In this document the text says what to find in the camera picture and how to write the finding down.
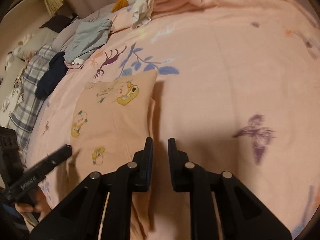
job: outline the plaid fabric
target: plaid fabric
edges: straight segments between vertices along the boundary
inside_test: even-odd
[[[39,80],[49,69],[49,62],[55,54],[51,45],[46,44],[31,58],[22,76],[23,101],[10,116],[8,128],[16,131],[18,144],[23,150],[24,161],[33,126],[44,102],[36,98],[35,91]]]

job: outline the purple deer print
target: purple deer print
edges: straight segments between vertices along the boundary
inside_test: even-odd
[[[96,78],[99,77],[100,75],[103,76],[103,75],[104,75],[104,71],[103,71],[102,67],[105,66],[105,65],[109,65],[109,64],[114,63],[114,62],[119,58],[119,56],[121,55],[121,53],[123,53],[126,49],[127,49],[127,46],[125,46],[124,50],[121,51],[121,52],[119,52],[117,49],[115,49],[116,54],[115,54],[113,57],[111,57],[111,56],[112,56],[112,52],[113,52],[112,50],[111,50],[110,57],[108,57],[108,55],[106,54],[106,52],[104,52],[104,54],[106,54],[106,57],[107,57],[107,58],[106,58],[105,62],[102,63],[101,67],[100,67],[99,69],[97,69],[97,73],[94,75],[94,79],[96,79]]]
[[[252,138],[252,148],[256,164],[260,164],[266,146],[271,143],[273,130],[269,127],[262,127],[263,115],[256,114],[248,120],[248,126],[240,129],[233,138],[248,135]]]

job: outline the metal screw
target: metal screw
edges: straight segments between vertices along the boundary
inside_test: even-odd
[[[231,179],[232,178],[232,173],[230,171],[224,171],[222,173],[222,176],[225,177],[226,179]]]
[[[99,172],[94,171],[94,172],[92,172],[92,173],[90,174],[90,178],[91,178],[91,179],[97,179],[97,178],[99,178],[99,177],[100,177],[100,173],[99,173]]]
[[[138,166],[138,164],[135,163],[135,162],[130,162],[130,163],[127,164],[127,166],[128,166],[130,169],[134,169],[134,168],[136,168],[136,167]]]
[[[187,169],[193,169],[195,167],[195,164],[192,163],[192,162],[187,162],[184,164],[184,166],[187,168]]]

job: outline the dark blue cloth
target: dark blue cloth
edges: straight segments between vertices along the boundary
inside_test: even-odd
[[[36,98],[45,100],[56,88],[61,79],[66,75],[68,68],[64,64],[65,52],[58,52],[49,62],[49,69],[40,81],[36,88]]]

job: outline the pink blanket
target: pink blanket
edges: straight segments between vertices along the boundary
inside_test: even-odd
[[[69,143],[87,82],[156,69],[148,239],[189,238],[188,194],[174,193],[170,183],[169,137],[205,169],[237,175],[295,237],[320,202],[320,31],[292,0],[200,2],[185,3],[193,11],[154,12],[147,26],[113,34],[83,69],[69,71],[52,93],[27,164]],[[130,27],[123,16],[115,31]],[[66,181],[61,165],[42,183],[52,207]]]

